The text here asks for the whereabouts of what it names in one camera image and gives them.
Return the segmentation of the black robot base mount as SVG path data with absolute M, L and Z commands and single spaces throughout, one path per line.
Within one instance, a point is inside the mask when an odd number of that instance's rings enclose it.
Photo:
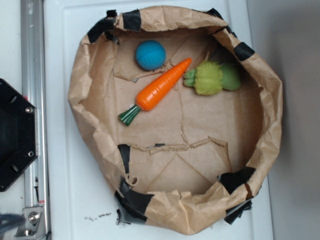
M 36 108 L 0 80 L 0 191 L 7 191 L 38 156 Z

